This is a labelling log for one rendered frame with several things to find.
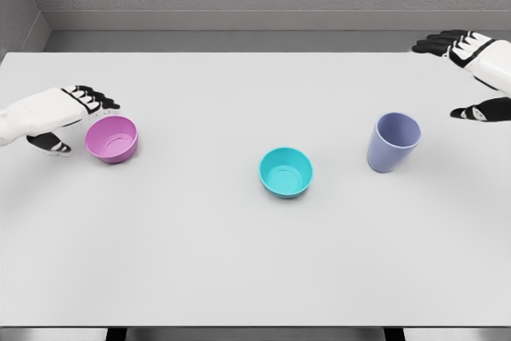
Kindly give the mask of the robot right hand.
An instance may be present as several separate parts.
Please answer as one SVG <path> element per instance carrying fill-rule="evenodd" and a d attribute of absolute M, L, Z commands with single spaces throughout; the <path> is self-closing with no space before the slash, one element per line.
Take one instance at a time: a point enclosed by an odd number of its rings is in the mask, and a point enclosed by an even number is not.
<path fill-rule="evenodd" d="M 443 30 L 411 47 L 416 54 L 444 57 L 503 96 L 459 107 L 450 116 L 460 120 L 511 121 L 511 42 L 472 30 Z"/>

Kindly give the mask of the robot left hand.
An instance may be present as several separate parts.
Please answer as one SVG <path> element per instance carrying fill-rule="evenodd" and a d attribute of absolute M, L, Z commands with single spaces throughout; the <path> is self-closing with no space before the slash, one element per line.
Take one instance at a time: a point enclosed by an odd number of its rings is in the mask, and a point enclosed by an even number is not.
<path fill-rule="evenodd" d="M 116 113 L 112 98 L 86 85 L 51 88 L 0 109 L 0 147 L 24 137 L 42 153 L 68 156 L 72 149 L 55 131 L 75 125 L 87 116 Z"/>

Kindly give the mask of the pink bowl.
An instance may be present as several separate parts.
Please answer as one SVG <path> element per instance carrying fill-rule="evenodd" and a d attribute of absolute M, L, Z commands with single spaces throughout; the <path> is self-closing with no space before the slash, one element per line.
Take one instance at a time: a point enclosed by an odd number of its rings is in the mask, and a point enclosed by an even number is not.
<path fill-rule="evenodd" d="M 85 134 L 87 151 L 109 164 L 128 160 L 137 150 L 137 145 L 137 127 L 123 116 L 107 116 L 95 121 Z"/>

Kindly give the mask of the lavender cup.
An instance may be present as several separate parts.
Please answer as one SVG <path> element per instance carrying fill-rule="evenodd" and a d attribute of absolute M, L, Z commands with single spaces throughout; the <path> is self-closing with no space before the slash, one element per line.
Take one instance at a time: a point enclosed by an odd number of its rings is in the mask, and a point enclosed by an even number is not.
<path fill-rule="evenodd" d="M 415 119 L 404 113 L 385 113 L 371 134 L 367 163 L 375 172 L 391 172 L 414 151 L 421 138 Z"/>

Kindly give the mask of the teal bowl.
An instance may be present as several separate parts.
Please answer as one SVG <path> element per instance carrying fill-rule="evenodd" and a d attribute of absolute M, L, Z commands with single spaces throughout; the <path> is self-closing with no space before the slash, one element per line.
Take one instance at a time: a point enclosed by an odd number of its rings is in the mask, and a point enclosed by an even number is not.
<path fill-rule="evenodd" d="M 311 160 L 298 149 L 288 147 L 265 153 L 258 171 L 264 188 L 282 199 L 296 198 L 305 193 L 314 176 Z"/>

